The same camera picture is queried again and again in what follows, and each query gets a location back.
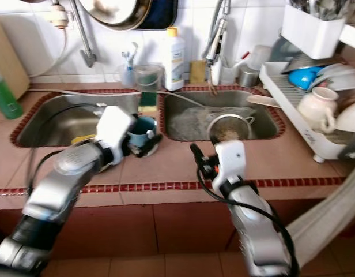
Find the white cloth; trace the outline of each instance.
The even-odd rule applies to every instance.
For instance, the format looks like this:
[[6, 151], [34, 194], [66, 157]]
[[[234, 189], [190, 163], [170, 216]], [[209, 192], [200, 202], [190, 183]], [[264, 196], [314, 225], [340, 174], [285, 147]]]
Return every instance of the white cloth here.
[[334, 193], [288, 227], [300, 267], [311, 261], [355, 217], [355, 169]]

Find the faucet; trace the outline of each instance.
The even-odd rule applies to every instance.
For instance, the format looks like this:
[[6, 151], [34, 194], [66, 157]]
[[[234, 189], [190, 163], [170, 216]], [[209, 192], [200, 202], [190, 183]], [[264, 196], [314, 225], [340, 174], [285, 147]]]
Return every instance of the faucet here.
[[[217, 23], [218, 12], [220, 11], [223, 2], [224, 15]], [[208, 67], [214, 65], [214, 63], [218, 61], [218, 57], [220, 56], [222, 36], [226, 31], [227, 26], [226, 17], [230, 14], [230, 3], [231, 0], [218, 0], [216, 4], [216, 8], [211, 22], [208, 44], [202, 54], [202, 58], [206, 60]]]

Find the white bottle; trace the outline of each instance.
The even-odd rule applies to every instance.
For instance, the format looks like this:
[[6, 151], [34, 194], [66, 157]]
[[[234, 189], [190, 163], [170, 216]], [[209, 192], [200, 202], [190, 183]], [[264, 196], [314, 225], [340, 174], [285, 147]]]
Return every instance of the white bottle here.
[[167, 28], [168, 37], [164, 42], [165, 67], [164, 87], [169, 91], [181, 89], [184, 86], [184, 50], [185, 41], [178, 37], [177, 27]]

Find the tiled countertop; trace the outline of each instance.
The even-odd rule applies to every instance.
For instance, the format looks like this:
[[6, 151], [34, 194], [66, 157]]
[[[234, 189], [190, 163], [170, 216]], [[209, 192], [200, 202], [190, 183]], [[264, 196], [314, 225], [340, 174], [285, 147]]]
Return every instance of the tiled countertop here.
[[[41, 88], [107, 89], [115, 84], [41, 84]], [[28, 92], [20, 103], [27, 113], [45, 92]], [[255, 180], [267, 199], [326, 197], [355, 167], [355, 162], [338, 160], [316, 163], [313, 153], [285, 114], [277, 113], [285, 123], [283, 135], [270, 140], [244, 142], [247, 156], [246, 179]], [[23, 187], [29, 148], [11, 144], [9, 136], [23, 117], [6, 120], [0, 113], [0, 209], [21, 208], [25, 203]], [[197, 142], [203, 153], [213, 154], [210, 142]], [[81, 194], [78, 206], [152, 204], [213, 201], [197, 187], [195, 162], [190, 143], [163, 138], [158, 151], [145, 158], [128, 156], [117, 166], [95, 176]], [[41, 148], [38, 162], [57, 148]], [[44, 164], [38, 179], [52, 168]]]

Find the white dish rack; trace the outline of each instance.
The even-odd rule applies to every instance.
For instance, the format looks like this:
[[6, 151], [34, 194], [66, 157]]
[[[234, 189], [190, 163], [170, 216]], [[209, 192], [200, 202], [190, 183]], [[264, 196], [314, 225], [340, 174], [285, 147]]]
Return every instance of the white dish rack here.
[[321, 163], [324, 160], [338, 159], [338, 154], [346, 147], [353, 134], [338, 130], [332, 134], [321, 134], [309, 127], [297, 111], [299, 101], [306, 92], [289, 83], [288, 75], [281, 74], [287, 64], [287, 62], [263, 64], [259, 74], [263, 87], [275, 98], [303, 139], [312, 148], [315, 161]]

